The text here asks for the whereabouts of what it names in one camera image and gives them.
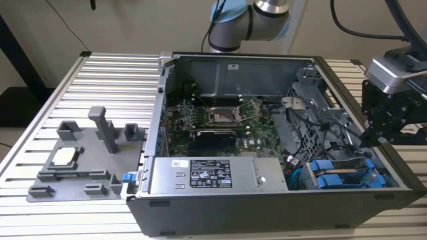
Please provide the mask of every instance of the slotted aluminum surface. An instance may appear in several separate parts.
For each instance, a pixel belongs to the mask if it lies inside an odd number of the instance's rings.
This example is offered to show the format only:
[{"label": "slotted aluminum surface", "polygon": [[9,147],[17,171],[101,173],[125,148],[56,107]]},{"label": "slotted aluminum surface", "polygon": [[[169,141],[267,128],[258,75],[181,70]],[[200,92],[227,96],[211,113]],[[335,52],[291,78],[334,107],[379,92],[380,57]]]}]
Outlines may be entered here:
[{"label": "slotted aluminum surface", "polygon": [[[115,126],[133,122],[148,128],[159,78],[157,57],[93,53],[79,59],[0,164],[0,170],[5,169],[0,177],[0,237],[13,240],[148,238],[140,233],[121,200],[28,203],[25,195],[55,145],[55,127],[61,120],[73,119],[81,126],[93,126],[85,120],[87,113],[92,105],[101,105],[107,107],[107,118]],[[328,60],[327,63],[360,102],[363,67],[348,60]],[[395,148],[427,185],[427,147]],[[358,229],[204,235],[193,239],[424,240],[427,198],[402,210],[382,212]]]}]

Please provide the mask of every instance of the white sticker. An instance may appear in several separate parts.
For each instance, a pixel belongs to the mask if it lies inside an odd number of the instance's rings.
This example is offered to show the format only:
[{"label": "white sticker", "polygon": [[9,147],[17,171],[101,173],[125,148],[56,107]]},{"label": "white sticker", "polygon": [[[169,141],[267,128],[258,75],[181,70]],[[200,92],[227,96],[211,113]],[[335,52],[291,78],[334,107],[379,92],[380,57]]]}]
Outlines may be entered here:
[{"label": "white sticker", "polygon": [[239,64],[228,64],[228,70],[239,70]]},{"label": "white sticker", "polygon": [[188,168],[188,160],[172,160],[172,168]]}]

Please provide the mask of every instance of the black stand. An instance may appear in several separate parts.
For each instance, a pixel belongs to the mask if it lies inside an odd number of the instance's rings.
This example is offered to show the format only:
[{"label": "black stand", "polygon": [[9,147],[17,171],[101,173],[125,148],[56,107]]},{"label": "black stand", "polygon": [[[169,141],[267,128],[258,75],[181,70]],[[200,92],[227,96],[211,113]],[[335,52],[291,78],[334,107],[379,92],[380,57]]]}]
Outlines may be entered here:
[{"label": "black stand", "polygon": [[0,36],[4,55],[28,86],[9,87],[0,95],[0,127],[23,128],[33,120],[52,90],[47,88],[1,16]]}]

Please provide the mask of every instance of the warning label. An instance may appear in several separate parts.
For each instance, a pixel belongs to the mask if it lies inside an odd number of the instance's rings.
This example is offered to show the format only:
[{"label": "warning label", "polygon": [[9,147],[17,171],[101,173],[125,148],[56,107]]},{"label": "warning label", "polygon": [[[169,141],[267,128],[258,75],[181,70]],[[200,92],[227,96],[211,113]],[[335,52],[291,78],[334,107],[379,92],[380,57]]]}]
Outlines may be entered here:
[{"label": "warning label", "polygon": [[189,172],[192,188],[232,188],[229,160],[191,160]]}]

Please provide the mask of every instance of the motherboard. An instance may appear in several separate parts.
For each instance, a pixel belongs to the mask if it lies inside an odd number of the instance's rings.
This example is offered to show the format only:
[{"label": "motherboard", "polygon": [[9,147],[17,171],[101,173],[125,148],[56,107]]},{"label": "motherboard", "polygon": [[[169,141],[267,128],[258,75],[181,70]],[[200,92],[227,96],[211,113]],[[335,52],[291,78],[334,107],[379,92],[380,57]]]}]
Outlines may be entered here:
[{"label": "motherboard", "polygon": [[199,98],[199,102],[204,103],[201,105],[184,100],[167,108],[171,157],[264,158],[283,155],[284,149],[263,98],[240,96],[236,101],[236,106],[209,106],[208,101]]}]

